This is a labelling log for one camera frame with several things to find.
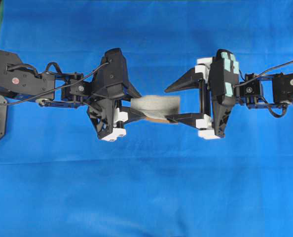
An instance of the black cable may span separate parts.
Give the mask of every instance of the black cable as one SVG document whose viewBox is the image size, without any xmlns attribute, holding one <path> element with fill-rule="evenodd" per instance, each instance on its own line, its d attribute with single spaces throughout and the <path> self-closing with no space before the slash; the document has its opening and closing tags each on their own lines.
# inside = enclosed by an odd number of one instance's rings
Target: black cable
<svg viewBox="0 0 293 237">
<path fill-rule="evenodd" d="M 272 109 L 271 109 L 271 105 L 267 102 L 267 100 L 262 96 L 261 99 L 264 101 L 264 103 L 267 105 L 267 109 L 270 112 L 270 114 L 272 116 L 274 116 L 275 118 L 281 118 L 283 117 L 286 113 L 287 113 L 287 109 L 288 109 L 288 104 L 283 104 L 282 105 L 282 113 L 279 115 L 277 113 L 275 113 Z"/>
<path fill-rule="evenodd" d="M 55 62 L 48 63 L 48 65 L 47 65 L 46 69 L 44 70 L 44 72 L 48 73 L 51 66 L 54 66 L 54 68 L 56 69 L 58 74 L 62 74 L 60 66 Z"/>
<path fill-rule="evenodd" d="M 19 69 L 19 68 L 30 68 L 30 69 L 33 70 L 34 75 L 36 77 L 39 76 L 39 73 L 38 73 L 37 69 L 34 66 L 32 66 L 30 64 L 26 64 L 26 63 L 21 63 L 21 64 L 17 64 L 17 65 L 14 65 L 14 66 L 7 67 L 7 70 L 8 71 L 13 71 L 13 70 L 16 70 L 16 69 Z"/>
<path fill-rule="evenodd" d="M 271 109 L 270 106 L 268 106 L 267 108 L 268 108 L 268 110 L 269 110 L 269 112 L 271 113 L 272 116 L 274 116 L 275 118 L 281 118 L 281 117 L 283 117 L 287 113 L 288 106 L 287 105 L 283 105 L 283 107 L 282 107 L 282 113 L 280 115 L 277 114 L 277 113 L 275 113 L 274 111 L 272 111 L 272 109 Z"/>
<path fill-rule="evenodd" d="M 275 67 L 269 68 L 269 69 L 267 69 L 266 71 L 262 72 L 261 74 L 257 75 L 256 77 L 254 77 L 254 78 L 252 78 L 252 79 L 250 79 L 250 80 L 247 80 L 247 81 L 245 81 L 244 83 L 234 85 L 233 87 L 235 88 L 235 87 L 238 87 L 238 86 L 246 85 L 246 84 L 248 84 L 248 83 L 250 83 L 250 82 L 256 80 L 257 78 L 261 77 L 262 75 L 264 75 L 264 74 L 266 74 L 266 73 L 268 73 L 268 72 L 270 72 L 270 71 L 272 71 L 272 70 L 275 70 L 275 69 L 278 69 L 278 68 L 281 68 L 281 67 L 287 66 L 287 65 L 292 64 L 292 63 L 293 63 L 293 60 L 290 61 L 290 62 L 287 62 L 287 63 L 281 64 L 281 65 L 278 65 L 278 66 L 275 66 Z"/>
<path fill-rule="evenodd" d="M 70 87 L 70 86 L 74 86 L 76 84 L 78 84 L 79 82 L 89 78 L 90 76 L 92 76 L 93 74 L 95 74 L 100 68 L 102 68 L 103 66 L 109 64 L 109 62 L 106 62 L 106 63 L 103 63 L 101 64 L 100 66 L 98 66 L 95 70 L 93 70 L 90 74 L 82 77 L 80 80 L 77 80 L 76 82 L 72 83 L 72 84 L 67 84 L 67 85 L 62 85 L 62 86 L 59 86 L 59 87 L 56 87 L 54 89 L 51 89 L 51 90 L 48 90 L 48 91 L 45 91 L 43 93 L 40 93 L 38 95 L 35 95 L 35 96 L 32 96 L 32 97 L 29 97 L 25 100 L 21 100 L 21 101 L 17 101 L 17 102 L 13 102 L 13 103 L 7 103 L 7 104 L 0 104 L 0 106 L 9 106 L 9 105 L 18 105 L 18 104 L 21 104 L 21 103 L 24 103 L 24 102 L 27 102 L 27 101 L 30 101 L 30 100 L 33 100 L 33 99 L 37 99 L 38 97 L 40 96 L 43 96 L 43 95 L 46 95 L 46 94 L 49 94 L 51 92 L 54 92 L 56 90 L 60 90 L 62 88 L 66 88 L 66 87 Z"/>
<path fill-rule="evenodd" d="M 239 72 L 240 72 L 240 76 L 241 76 L 242 80 L 245 81 L 245 79 L 244 79 L 244 77 L 243 77 L 243 75 L 242 75 L 241 70 L 239 70 Z"/>
</svg>

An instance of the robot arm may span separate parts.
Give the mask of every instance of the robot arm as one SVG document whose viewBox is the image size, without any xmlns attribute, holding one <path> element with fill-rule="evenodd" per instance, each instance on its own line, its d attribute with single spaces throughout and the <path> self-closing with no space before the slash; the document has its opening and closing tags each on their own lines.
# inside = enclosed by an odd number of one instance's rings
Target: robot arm
<svg viewBox="0 0 293 237">
<path fill-rule="evenodd" d="M 268 71 L 286 66 L 293 61 L 270 68 L 260 75 L 246 74 L 239 82 L 239 63 L 234 54 L 219 49 L 215 57 L 197 60 L 197 65 L 186 72 L 165 92 L 198 88 L 200 92 L 200 113 L 168 116 L 175 122 L 199 129 L 198 135 L 204 139 L 224 137 L 224 131 L 233 107 L 246 105 L 249 109 L 268 109 L 276 118 L 281 118 L 293 104 L 293 74 L 266 75 Z M 264 97 L 262 81 L 271 80 L 273 101 L 268 103 Z M 273 109 L 281 109 L 277 114 Z"/>
</svg>

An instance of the blue backdrop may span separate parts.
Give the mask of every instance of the blue backdrop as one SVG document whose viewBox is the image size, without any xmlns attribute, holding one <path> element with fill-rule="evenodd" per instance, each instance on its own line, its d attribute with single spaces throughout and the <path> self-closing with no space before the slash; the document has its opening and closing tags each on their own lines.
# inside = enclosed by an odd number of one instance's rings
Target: blue backdrop
<svg viewBox="0 0 293 237">
<path fill-rule="evenodd" d="M 293 0 L 5 1 L 0 49 L 39 71 L 88 73 L 113 47 L 142 95 L 164 95 L 219 48 L 260 73 L 293 59 Z M 197 90 L 172 95 L 198 111 Z M 220 140 L 182 124 L 126 128 L 102 142 L 85 107 L 10 107 L 0 237 L 293 236 L 293 106 L 281 119 L 236 106 Z"/>
</svg>

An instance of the sponge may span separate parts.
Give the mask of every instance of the sponge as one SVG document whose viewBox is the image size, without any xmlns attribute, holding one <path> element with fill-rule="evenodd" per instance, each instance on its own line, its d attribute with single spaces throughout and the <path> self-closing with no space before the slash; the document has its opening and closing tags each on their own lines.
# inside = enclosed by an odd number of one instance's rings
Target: sponge
<svg viewBox="0 0 293 237">
<path fill-rule="evenodd" d="M 131 108 L 142 112 L 147 120 L 154 122 L 168 122 L 165 116 L 179 114 L 180 104 L 179 96 L 147 95 L 131 99 Z"/>
</svg>

